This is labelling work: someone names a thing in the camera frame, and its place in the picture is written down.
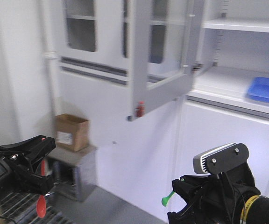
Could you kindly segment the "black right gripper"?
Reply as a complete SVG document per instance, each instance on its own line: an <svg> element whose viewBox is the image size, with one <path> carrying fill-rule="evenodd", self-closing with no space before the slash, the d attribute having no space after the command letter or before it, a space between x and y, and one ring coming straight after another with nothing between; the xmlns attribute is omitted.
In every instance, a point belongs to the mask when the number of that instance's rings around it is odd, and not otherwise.
<svg viewBox="0 0 269 224"><path fill-rule="evenodd" d="M187 175L172 181L172 188L186 205L168 212L169 224L242 224L249 199L249 185L229 175Z"/></svg>

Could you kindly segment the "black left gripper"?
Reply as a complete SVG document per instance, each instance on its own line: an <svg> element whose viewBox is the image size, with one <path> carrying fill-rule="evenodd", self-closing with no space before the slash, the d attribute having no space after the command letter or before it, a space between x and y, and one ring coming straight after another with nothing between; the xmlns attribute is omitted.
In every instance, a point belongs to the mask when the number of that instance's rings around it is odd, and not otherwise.
<svg viewBox="0 0 269 224"><path fill-rule="evenodd" d="M47 194L54 182L41 161L55 148L55 139L43 135L0 146L0 201L10 193Z"/></svg>

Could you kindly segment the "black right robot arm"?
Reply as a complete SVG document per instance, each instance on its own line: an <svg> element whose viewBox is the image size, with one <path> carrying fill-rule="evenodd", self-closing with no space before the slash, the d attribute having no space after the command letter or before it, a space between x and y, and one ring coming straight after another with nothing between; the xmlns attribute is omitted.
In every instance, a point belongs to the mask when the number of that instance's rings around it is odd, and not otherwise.
<svg viewBox="0 0 269 224"><path fill-rule="evenodd" d="M217 175L184 175L172 187L186 205L168 212L170 224L269 224L269 198L246 163Z"/></svg>

